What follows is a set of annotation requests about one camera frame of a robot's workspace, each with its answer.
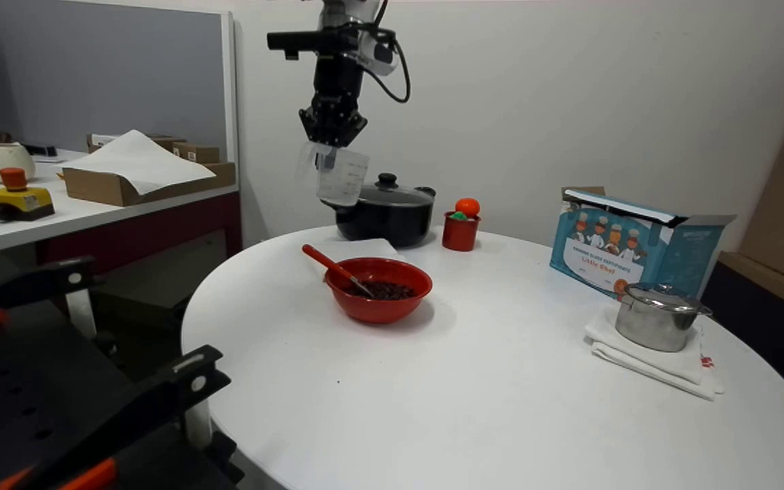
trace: spoon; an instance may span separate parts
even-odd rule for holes
[[[333,262],[327,254],[321,254],[321,251],[315,251],[315,249],[311,249],[311,244],[302,244],[302,251],[306,251],[314,262],[325,264],[327,270],[333,270],[334,274],[352,280],[356,289],[361,289],[368,296],[374,296],[374,292],[371,292],[356,274],[352,274],[349,270],[344,270],[344,266],[340,266],[338,262]]]

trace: small metal pot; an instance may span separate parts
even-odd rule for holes
[[[427,234],[432,202],[432,187],[397,187],[395,174],[378,174],[355,208],[329,208],[346,240],[385,238],[391,249],[412,249]]]
[[[694,334],[698,307],[666,285],[627,285],[617,292],[615,330],[653,352],[683,352]]]

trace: paper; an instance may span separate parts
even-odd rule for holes
[[[129,132],[119,138],[103,145],[101,149],[62,164],[62,170],[119,174],[135,187],[140,197],[212,178],[210,170],[171,155],[170,149],[146,138],[142,132]]]
[[[683,390],[689,394],[713,400],[725,391],[717,372],[703,364],[699,334],[694,334],[683,352],[650,352],[615,333],[615,310],[601,310],[586,328],[586,342],[590,345],[594,356],[630,368],[639,375]]]

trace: yellow object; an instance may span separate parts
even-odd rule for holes
[[[0,220],[35,220],[55,212],[47,187],[9,191],[0,187]]]

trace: red bowl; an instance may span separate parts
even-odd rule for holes
[[[352,280],[327,272],[325,280],[333,285],[338,304],[344,314],[359,325],[395,325],[417,310],[421,296],[427,296],[432,280],[415,264],[391,262],[391,259],[349,259],[340,262],[344,270],[356,274],[361,283],[395,283],[412,289],[412,296],[402,299],[374,299],[364,295],[355,295]]]

